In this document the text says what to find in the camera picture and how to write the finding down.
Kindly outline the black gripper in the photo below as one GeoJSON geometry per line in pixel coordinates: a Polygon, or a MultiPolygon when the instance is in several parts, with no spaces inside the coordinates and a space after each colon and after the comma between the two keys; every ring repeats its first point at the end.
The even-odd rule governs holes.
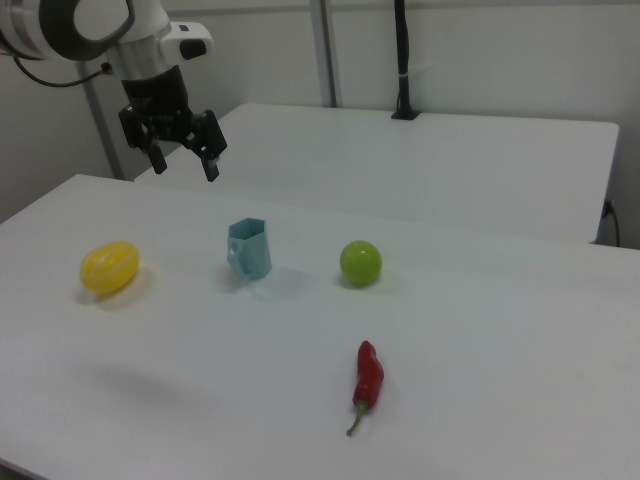
{"type": "Polygon", "coordinates": [[[227,142],[212,110],[190,110],[180,68],[143,80],[123,80],[122,86],[130,104],[119,112],[127,144],[146,154],[154,172],[162,174],[166,160],[157,133],[186,135],[182,145],[198,156],[207,181],[214,182],[227,142]]]}

